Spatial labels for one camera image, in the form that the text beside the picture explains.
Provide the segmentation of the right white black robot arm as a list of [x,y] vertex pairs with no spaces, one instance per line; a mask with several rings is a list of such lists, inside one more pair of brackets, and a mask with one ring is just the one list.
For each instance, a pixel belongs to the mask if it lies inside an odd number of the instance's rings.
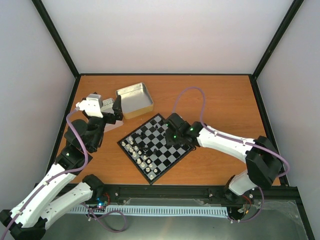
[[239,137],[219,131],[202,121],[189,124],[177,113],[164,120],[167,127],[167,145],[190,145],[213,149],[230,155],[246,165],[246,169],[233,175],[224,186],[224,197],[235,202],[236,199],[255,188],[268,189],[275,179],[284,174],[281,168],[290,169],[289,163],[276,151],[271,141],[259,136],[257,139]]

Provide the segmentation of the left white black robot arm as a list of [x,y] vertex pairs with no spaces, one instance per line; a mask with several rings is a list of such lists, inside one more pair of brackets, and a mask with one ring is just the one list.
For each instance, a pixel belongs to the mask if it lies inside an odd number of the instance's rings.
[[91,161],[90,154],[101,146],[106,125],[122,119],[120,96],[102,100],[92,93],[78,102],[66,117],[66,145],[45,177],[17,206],[1,211],[0,222],[6,227],[1,238],[10,233],[15,240],[40,240],[55,221],[80,204],[97,201],[96,209],[104,209],[109,204],[102,199],[104,183],[93,174],[62,196],[58,193]]

